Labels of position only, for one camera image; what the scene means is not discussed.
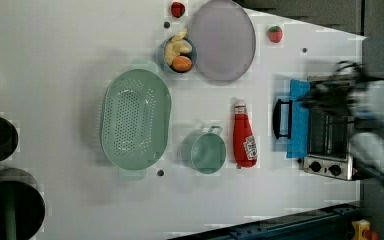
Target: bowl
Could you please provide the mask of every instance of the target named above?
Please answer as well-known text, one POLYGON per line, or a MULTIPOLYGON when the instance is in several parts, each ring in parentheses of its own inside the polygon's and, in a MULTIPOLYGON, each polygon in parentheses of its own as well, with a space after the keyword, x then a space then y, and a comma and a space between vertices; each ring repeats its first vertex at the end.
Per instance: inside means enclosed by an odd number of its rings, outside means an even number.
POLYGON ((195 45, 193 44, 193 42, 192 42, 189 38, 187 38, 187 37, 183 38, 184 40, 186 40, 186 41, 192 46, 192 51, 191 51, 190 53, 188 53, 188 54, 182 54, 181 56, 188 57, 188 58, 192 61, 192 67, 191 67, 188 71, 186 71, 186 72, 177 72, 176 70, 174 70, 173 67, 171 67, 171 66, 169 66, 169 65, 167 64, 167 62, 165 61, 165 57, 164 57, 165 48, 166 48, 168 42, 169 42, 171 39, 172 39, 172 37, 169 38, 169 39, 167 39, 167 40, 165 40, 165 41, 163 42, 163 44, 161 44, 161 46, 160 46, 160 48, 159 48, 159 50, 158 50, 158 62, 159 62, 159 64, 160 64, 160 67, 161 67, 164 71, 169 72, 169 73, 187 73, 187 72, 190 72, 190 71, 192 70, 192 68, 195 67, 195 65, 196 65, 196 61, 197 61, 197 59, 198 59, 198 54, 197 54, 197 52, 196 52, 196 47, 195 47, 195 45))

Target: pot handle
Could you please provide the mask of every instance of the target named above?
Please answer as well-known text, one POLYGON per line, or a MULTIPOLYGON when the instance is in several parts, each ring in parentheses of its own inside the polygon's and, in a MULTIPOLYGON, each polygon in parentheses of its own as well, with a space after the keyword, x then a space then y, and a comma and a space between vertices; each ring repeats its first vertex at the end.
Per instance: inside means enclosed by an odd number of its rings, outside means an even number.
POLYGON ((208 132, 215 133, 217 135, 220 135, 222 131, 223 131, 223 128, 221 128, 220 126, 212 126, 210 127, 210 129, 208 129, 208 132))
POLYGON ((143 170, 126 170, 123 168, 118 168, 118 176, 126 181, 140 181, 145 178, 147 169, 143 170))
POLYGON ((143 69, 158 75, 158 66, 152 61, 137 58, 132 60, 130 64, 134 69, 143 69))

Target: green bowl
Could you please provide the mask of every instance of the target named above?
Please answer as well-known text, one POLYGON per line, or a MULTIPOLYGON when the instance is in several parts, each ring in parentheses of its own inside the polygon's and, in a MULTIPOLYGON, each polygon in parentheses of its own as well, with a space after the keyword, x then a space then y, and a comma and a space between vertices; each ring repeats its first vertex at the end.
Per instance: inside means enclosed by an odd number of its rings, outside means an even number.
POLYGON ((186 137, 181 155, 189 167, 203 174, 220 170, 226 160, 226 145, 220 137, 221 131, 221 127, 213 126, 208 132, 196 131, 186 137))

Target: ketchup bottle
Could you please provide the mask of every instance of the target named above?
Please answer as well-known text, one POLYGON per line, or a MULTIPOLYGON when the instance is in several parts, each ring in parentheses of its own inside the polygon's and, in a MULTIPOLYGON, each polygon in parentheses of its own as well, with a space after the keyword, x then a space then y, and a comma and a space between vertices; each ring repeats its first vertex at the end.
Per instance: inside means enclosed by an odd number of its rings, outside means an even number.
POLYGON ((235 126, 233 130, 233 152, 241 167, 252 167, 257 163, 257 145, 249 124, 245 101, 235 104, 235 126))

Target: bottle cap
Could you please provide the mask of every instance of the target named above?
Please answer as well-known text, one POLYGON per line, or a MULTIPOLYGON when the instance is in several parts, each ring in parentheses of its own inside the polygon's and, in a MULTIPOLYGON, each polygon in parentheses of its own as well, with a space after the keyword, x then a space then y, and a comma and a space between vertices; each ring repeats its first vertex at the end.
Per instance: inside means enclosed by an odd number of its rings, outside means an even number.
POLYGON ((235 107, 241 107, 241 106, 246 106, 244 100, 238 100, 238 101, 235 103, 235 107))

